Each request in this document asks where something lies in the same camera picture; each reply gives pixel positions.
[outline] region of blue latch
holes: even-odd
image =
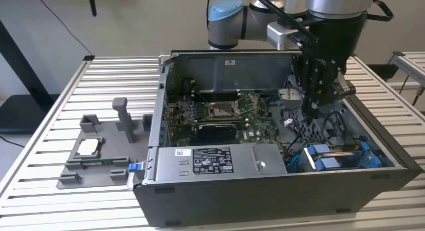
[[[131,163],[128,165],[128,172],[140,172],[142,170],[142,163]]]

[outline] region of metal frame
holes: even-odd
[[[425,52],[395,52],[389,64],[395,64],[425,86]]]
[[[139,87],[150,87],[143,85],[158,77],[158,57],[95,58],[92,64],[82,64],[0,183],[4,187],[0,198],[3,230],[154,230],[127,186],[71,190],[59,190],[55,186],[79,134],[78,117],[95,112],[100,119],[118,119],[106,108],[115,96],[126,95],[132,117],[140,118],[144,109],[155,103],[156,92]],[[346,77],[358,86],[358,97],[364,105],[425,168],[424,116],[358,58],[348,61]],[[188,229],[200,228],[210,231],[421,230],[425,228],[425,175],[421,174],[400,191],[380,194],[356,214]]]

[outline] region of robotic arm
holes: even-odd
[[[344,75],[367,19],[389,21],[393,13],[379,0],[307,0],[308,11],[292,15],[268,0],[259,1],[279,15],[275,26],[291,31],[288,39],[300,47],[302,54],[292,57],[294,72],[303,88],[303,111],[316,118],[322,106],[356,93]],[[372,3],[385,16],[367,13]]]

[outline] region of black cord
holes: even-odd
[[[210,20],[208,20],[208,10],[210,10],[210,6],[211,6],[211,0],[207,0],[207,30],[208,30],[210,24],[211,24],[211,22],[210,22]]]
[[[58,15],[55,14],[55,12],[52,11],[52,9],[47,6],[46,2],[43,0],[40,0],[42,3],[44,4],[44,6],[47,7],[47,9],[52,12],[52,14],[55,15],[55,17],[58,18],[59,22],[62,23],[62,25],[64,25],[66,29],[68,30],[68,33],[71,34],[71,36],[79,41],[79,43],[83,45],[83,47],[86,48],[87,52],[92,54],[91,50],[88,50],[88,48],[86,47],[86,45],[82,43],[82,41],[78,39],[78,37],[72,34],[70,28],[67,27],[67,25],[64,24],[64,22],[62,21],[62,19],[58,17]]]
[[[407,84],[407,82],[408,82],[408,79],[409,79],[409,75],[407,76],[405,82],[404,82],[404,84],[401,85],[399,94],[401,94],[401,92],[403,92],[403,90],[404,90],[404,88],[405,88],[405,84]]]
[[[11,144],[14,144],[14,145],[20,146],[22,148],[24,148],[24,147],[26,147],[26,146],[20,145],[20,144],[18,144],[18,143],[15,143],[15,142],[12,142],[12,141],[7,140],[3,136],[0,136],[0,139],[2,139],[2,140],[4,140],[7,143],[11,143]]]
[[[413,100],[412,106],[415,106],[415,105],[417,104],[419,98],[420,98],[420,96],[417,95],[417,96],[415,97],[415,100]]]
[[[303,123],[306,123],[307,121],[311,121],[311,120],[314,120],[314,118],[308,117],[308,118],[306,118],[303,121],[300,121],[300,123],[298,124],[299,130],[300,130],[300,125],[302,125]],[[294,146],[294,144],[298,142],[298,140],[300,139],[300,137],[302,137],[302,132],[299,132],[296,138],[294,139],[291,145],[288,146],[288,148],[287,148],[288,150],[290,150],[290,148]]]
[[[331,117],[332,117],[334,115],[338,115],[338,119],[340,120],[340,123],[342,123],[342,125],[343,125],[344,131],[342,131],[342,129],[336,129],[336,128],[338,128],[338,127],[336,127],[336,124],[335,124],[335,122],[331,120]],[[346,123],[343,114],[342,114],[339,111],[334,110],[334,111],[327,115],[326,120],[324,120],[324,125],[323,125],[322,130],[320,130],[322,136],[326,138],[327,142],[330,142],[330,144],[332,145],[332,142],[331,142],[330,138],[328,138],[328,137],[326,136],[326,134],[324,134],[324,130],[326,130],[326,126],[327,126],[327,123],[328,123],[328,122],[332,124],[332,127],[334,127],[335,130],[340,130],[342,136],[343,136],[343,140],[344,140],[344,142],[346,142],[346,140],[347,140],[348,127],[347,127],[347,123]]]

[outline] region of black cable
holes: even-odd
[[[338,128],[338,127],[336,127],[336,124],[335,124],[335,122],[331,120],[331,117],[332,117],[334,115],[338,115],[338,119],[340,120],[340,123],[342,123],[342,125],[343,125],[344,131],[342,131],[342,129],[336,129],[336,128]],[[326,134],[324,134],[324,130],[326,130],[326,126],[327,126],[327,123],[328,123],[328,122],[332,124],[332,127],[334,127],[335,130],[340,130],[340,133],[342,133],[342,136],[343,136],[343,140],[344,140],[344,142],[346,142],[346,140],[347,140],[348,127],[347,127],[347,123],[346,123],[346,121],[344,121],[344,116],[343,116],[343,114],[342,114],[339,111],[334,110],[334,111],[327,115],[326,120],[324,120],[324,125],[323,125],[322,130],[320,130],[322,136],[326,138],[327,142],[330,142],[330,144],[332,145],[332,142],[331,142],[330,138],[328,138],[328,137],[326,136]]]
[[[311,117],[308,117],[308,118],[306,118],[303,121],[300,121],[300,123],[298,124],[298,128],[299,128],[299,130],[300,130],[300,125],[303,124],[303,123],[306,123],[307,121],[311,121],[314,118],[311,118]],[[300,137],[302,137],[302,132],[299,132],[299,134],[298,134],[298,136],[296,136],[296,138],[294,139],[294,141],[292,141],[292,143],[291,143],[291,145],[288,146],[288,150],[290,150],[290,148],[294,146],[294,144],[298,142],[298,140],[300,139]]]
[[[64,24],[64,22],[62,21],[62,19],[58,17],[58,15],[55,14],[55,12],[52,11],[52,9],[47,6],[46,2],[43,0],[40,0],[42,3],[44,4],[44,6],[47,7],[47,9],[52,12],[52,14],[55,15],[55,17],[58,18],[59,22],[62,23],[62,25],[64,25],[66,29],[68,30],[68,33],[71,34],[71,36],[79,41],[79,43],[83,45],[83,47],[86,48],[87,52],[92,54],[91,50],[88,50],[88,48],[86,47],[86,45],[82,43],[82,41],[78,39],[78,37],[72,34],[70,28],[67,27],[67,25]]]
[[[404,82],[404,84],[401,85],[399,94],[401,94],[401,92],[403,92],[403,90],[404,90],[404,88],[405,88],[405,84],[407,84],[407,82],[408,82],[408,79],[409,79],[409,75],[407,76],[405,82]]]
[[[210,24],[211,24],[211,22],[210,22],[210,20],[208,20],[208,10],[210,10],[210,6],[211,6],[211,0],[207,0],[207,30],[208,30]]]
[[[22,148],[24,148],[24,147],[26,147],[26,146],[20,145],[20,144],[18,144],[18,143],[15,143],[15,142],[12,142],[12,141],[7,140],[3,136],[0,136],[0,139],[2,139],[2,140],[4,140],[7,143],[11,143],[11,144],[14,144],[14,145],[20,146]]]
[[[270,0],[259,0],[262,4],[275,13],[280,18],[283,18],[299,32],[310,39],[312,45],[318,44],[318,38],[312,32],[280,9]]]
[[[413,100],[412,106],[415,106],[415,105],[417,104],[419,98],[420,98],[420,96],[417,95],[417,96],[415,97],[415,100]]]

